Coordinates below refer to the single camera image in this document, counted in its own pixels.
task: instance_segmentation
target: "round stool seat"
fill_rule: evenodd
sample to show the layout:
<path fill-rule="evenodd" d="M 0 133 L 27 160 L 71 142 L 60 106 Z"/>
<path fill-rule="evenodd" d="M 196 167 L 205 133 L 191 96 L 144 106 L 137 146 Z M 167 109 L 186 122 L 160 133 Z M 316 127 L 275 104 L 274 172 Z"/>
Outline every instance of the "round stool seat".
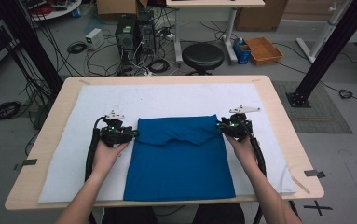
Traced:
<path fill-rule="evenodd" d="M 193 44 L 184 49 L 182 59 L 189 67 L 194 68 L 199 75 L 207 70 L 219 67 L 224 59 L 224 52 L 211 44 Z"/>

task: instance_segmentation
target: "blue container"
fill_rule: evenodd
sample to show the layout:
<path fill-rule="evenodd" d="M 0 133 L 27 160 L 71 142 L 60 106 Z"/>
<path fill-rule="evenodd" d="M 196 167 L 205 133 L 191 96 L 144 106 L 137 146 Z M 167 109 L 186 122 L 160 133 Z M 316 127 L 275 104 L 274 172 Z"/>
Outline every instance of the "blue container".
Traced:
<path fill-rule="evenodd" d="M 237 63 L 246 64 L 250 61 L 251 49 L 242 38 L 234 40 L 233 49 L 237 56 Z"/>

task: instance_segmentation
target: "blue cloth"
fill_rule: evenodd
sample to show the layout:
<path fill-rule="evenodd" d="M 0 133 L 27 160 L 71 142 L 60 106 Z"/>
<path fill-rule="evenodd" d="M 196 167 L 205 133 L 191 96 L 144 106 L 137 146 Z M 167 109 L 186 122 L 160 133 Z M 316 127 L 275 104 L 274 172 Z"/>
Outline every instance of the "blue cloth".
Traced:
<path fill-rule="evenodd" d="M 139 119 L 123 196 L 125 201 L 235 197 L 216 115 Z"/>

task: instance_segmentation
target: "forearm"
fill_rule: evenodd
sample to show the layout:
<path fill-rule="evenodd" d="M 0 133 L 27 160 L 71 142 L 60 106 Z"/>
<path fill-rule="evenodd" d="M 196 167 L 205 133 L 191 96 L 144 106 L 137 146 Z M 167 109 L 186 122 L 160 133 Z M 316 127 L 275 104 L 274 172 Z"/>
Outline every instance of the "forearm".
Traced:
<path fill-rule="evenodd" d="M 267 224 L 301 223 L 297 215 L 271 186 L 256 163 L 243 165 L 262 208 Z"/>
<path fill-rule="evenodd" d="M 56 223 L 87 223 L 104 179 L 103 175 L 93 173 Z"/>

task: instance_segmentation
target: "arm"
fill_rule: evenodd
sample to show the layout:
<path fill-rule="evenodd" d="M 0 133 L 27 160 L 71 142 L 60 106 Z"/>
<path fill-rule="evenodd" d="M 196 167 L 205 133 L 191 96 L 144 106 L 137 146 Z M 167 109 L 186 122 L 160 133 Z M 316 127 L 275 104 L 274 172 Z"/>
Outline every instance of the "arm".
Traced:
<path fill-rule="evenodd" d="M 93 172 L 82 189 L 64 209 L 56 223 L 87 223 L 91 209 L 99 194 L 100 188 L 112 166 L 117 161 L 120 152 L 128 145 L 121 144 L 110 148 L 99 141 L 94 157 Z"/>
<path fill-rule="evenodd" d="M 249 137 L 240 143 L 233 137 L 226 136 L 226 138 L 233 146 L 234 153 L 253 185 L 266 222 L 268 224 L 302 223 L 257 167 L 256 156 Z"/>

